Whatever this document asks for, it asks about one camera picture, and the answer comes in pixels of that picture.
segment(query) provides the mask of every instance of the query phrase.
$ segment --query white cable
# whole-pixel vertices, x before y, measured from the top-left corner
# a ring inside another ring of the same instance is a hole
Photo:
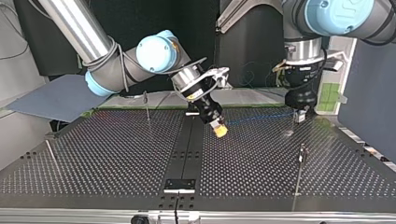
[[[35,8],[41,15],[47,17],[48,19],[52,20],[52,18],[45,12],[43,12],[34,2],[33,0],[29,0],[30,5]]]

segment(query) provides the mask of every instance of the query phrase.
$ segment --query robot end effector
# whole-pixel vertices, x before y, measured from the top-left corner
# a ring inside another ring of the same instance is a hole
[[[286,50],[282,66],[290,84],[285,104],[297,110],[318,103],[311,84],[334,56],[322,47],[323,36],[357,37],[375,46],[396,37],[392,0],[284,0],[282,7]]]
[[[120,45],[103,31],[84,0],[39,0],[52,20],[89,68],[86,81],[92,92],[108,96],[154,75],[168,75],[178,95],[195,105],[204,123],[217,137],[227,133],[222,108],[210,92],[224,85],[228,68],[204,73],[200,63],[190,57],[170,31],[144,38],[136,48],[123,52]],[[206,79],[214,78],[209,87]]]

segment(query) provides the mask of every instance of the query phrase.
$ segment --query black cable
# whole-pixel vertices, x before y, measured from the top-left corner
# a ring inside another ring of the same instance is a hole
[[[8,8],[12,13],[14,13],[14,15],[15,15],[16,17],[18,16],[18,15],[16,14],[15,10],[14,10],[12,7],[10,7],[9,5],[1,4],[0,7],[6,7],[6,8]],[[15,27],[15,25],[12,23],[12,21],[8,18],[8,16],[6,15],[6,13],[3,12],[3,10],[1,10],[1,12],[2,12],[3,15],[5,16],[6,20],[7,20],[7,21],[10,23],[10,25],[13,27],[15,33],[17,33],[17,35],[19,35],[24,41],[26,41],[26,40],[24,39],[23,32],[19,32],[19,31],[18,31],[18,29]],[[24,48],[24,50],[23,50],[21,53],[17,53],[17,54],[12,55],[12,56],[7,56],[7,57],[0,58],[0,60],[7,60],[7,59],[13,59],[13,58],[19,57],[19,56],[21,56],[22,54],[24,54],[28,49],[29,49],[29,44],[27,44],[27,42],[26,42],[26,47]]]
[[[392,6],[392,9],[391,9],[391,10],[393,10],[393,13],[394,13],[395,16],[396,16],[396,3],[393,2],[393,0],[389,0],[389,2],[390,2],[390,5]],[[375,42],[372,42],[372,41],[370,41],[370,40],[362,40],[362,41],[363,41],[364,43],[366,43],[366,44],[369,44],[369,45],[372,45],[372,46],[380,47],[380,46],[385,46],[385,45],[387,45],[387,44],[392,43],[395,39],[396,39],[396,29],[395,29],[395,31],[393,32],[393,35],[392,35],[387,41],[385,41],[385,42],[383,42],[383,43],[375,43]]]
[[[0,60],[13,59],[13,58],[19,57],[22,54],[24,54],[28,49],[29,49],[29,45],[26,44],[25,49],[21,53],[18,53],[18,54],[12,55],[12,56],[8,56],[8,57],[4,57],[4,58],[0,58]]]
[[[176,206],[175,206],[175,223],[176,224],[178,224],[177,206],[178,206],[178,199],[176,200]]]
[[[323,50],[324,60],[323,60],[323,64],[320,66],[319,70],[315,73],[315,75],[311,79],[309,79],[309,81],[305,82],[303,85],[300,85],[300,86],[297,86],[297,87],[289,87],[289,88],[286,88],[286,89],[288,89],[289,91],[296,91],[296,90],[299,90],[301,88],[304,88],[304,87],[308,86],[309,84],[311,84],[315,80],[315,78],[317,76],[319,76],[323,72],[324,66],[326,65],[326,62],[327,62],[327,50],[325,48],[323,48],[323,47],[321,47],[321,50]]]

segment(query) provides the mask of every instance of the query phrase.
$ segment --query black wall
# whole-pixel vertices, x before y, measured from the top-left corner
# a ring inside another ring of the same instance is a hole
[[[275,83],[275,77],[268,73],[284,58],[284,50],[282,17],[272,7],[255,7],[225,35],[216,35],[220,4],[224,9],[230,0],[87,1],[105,31],[124,50],[135,47],[147,35],[168,29],[193,60],[208,58],[203,64],[205,69],[211,65],[231,67],[230,82],[235,87]],[[40,73],[45,76],[76,73],[76,54],[52,21],[32,11],[26,5],[28,1],[15,2],[22,6],[19,12],[23,29],[35,36],[30,44]],[[168,77],[156,76],[133,86],[130,93],[164,90],[172,90],[171,81]]]

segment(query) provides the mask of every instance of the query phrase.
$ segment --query cable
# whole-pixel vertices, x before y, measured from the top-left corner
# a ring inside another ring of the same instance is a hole
[[[17,58],[17,57],[21,56],[22,54],[24,54],[28,49],[29,49],[29,45],[26,44],[25,49],[21,53],[18,53],[18,54],[12,55],[12,56],[8,56],[8,57],[4,57],[4,58],[0,58],[0,60]]]
[[[47,13],[45,13],[44,11],[42,11],[42,10],[33,2],[33,0],[29,0],[29,3],[30,3],[30,5],[32,5],[32,7],[34,7],[35,10],[37,10],[41,15],[43,15],[43,16],[47,17],[48,19],[52,20],[52,18],[51,18]]]
[[[287,114],[277,114],[277,115],[262,115],[262,116],[256,116],[256,117],[247,118],[247,119],[239,119],[239,120],[234,120],[234,121],[228,121],[227,125],[235,125],[235,124],[239,124],[239,123],[242,123],[242,122],[251,121],[251,120],[255,120],[255,119],[285,118],[285,117],[289,117],[289,116],[292,116],[292,115],[294,115],[294,112],[287,113]]]
[[[15,18],[18,18],[18,13],[17,13],[17,11],[15,11],[15,9],[12,8],[11,6],[9,6],[9,5],[5,4],[5,3],[0,2],[0,7],[6,7],[8,10],[10,10],[10,11],[14,14]],[[3,10],[1,10],[1,13],[3,13],[4,17],[5,17],[6,20],[9,22],[9,24],[12,26],[12,28],[14,29],[14,31],[15,31],[23,40],[25,40],[22,31],[19,31],[19,30],[17,29],[17,27],[15,27],[14,23],[9,19],[9,17],[6,15],[6,13],[4,13]]]
[[[393,2],[393,0],[389,0],[389,2],[390,2],[390,5],[392,6],[391,10],[393,10],[393,13],[394,13],[395,16],[396,16],[396,3]],[[393,40],[395,40],[395,39],[396,39],[396,29],[395,29],[395,31],[393,32],[392,36],[391,36],[388,40],[386,40],[385,42],[383,42],[383,43],[375,43],[375,42],[372,42],[372,41],[369,41],[369,40],[362,40],[362,41],[363,41],[364,43],[366,43],[366,44],[369,44],[369,45],[372,45],[372,46],[380,47],[380,46],[385,46],[385,45],[387,45],[387,44],[392,43]]]
[[[14,8],[12,8],[11,6],[9,6],[9,5],[7,5],[7,4],[4,4],[4,3],[0,3],[0,7],[6,7],[6,8],[8,8],[8,9],[15,15],[15,17],[18,18],[17,12],[16,12],[16,11],[14,10]],[[6,18],[6,20],[11,24],[11,26],[13,27],[15,33],[17,33],[18,36],[20,36],[24,41],[26,41],[25,38],[24,38],[24,36],[23,36],[23,34],[22,34],[22,32],[20,32],[20,31],[15,27],[15,25],[12,23],[12,21],[9,19],[9,17],[6,15],[6,13],[4,13],[3,10],[0,10],[0,11],[3,13],[3,15],[4,15],[5,18]],[[29,49],[29,44],[26,42],[26,46],[25,46],[24,50],[23,50],[21,53],[17,53],[17,54],[15,54],[15,55],[11,55],[11,56],[7,56],[7,57],[0,58],[0,60],[7,60],[7,59],[17,58],[17,57],[21,56],[22,54],[24,54],[28,49]]]

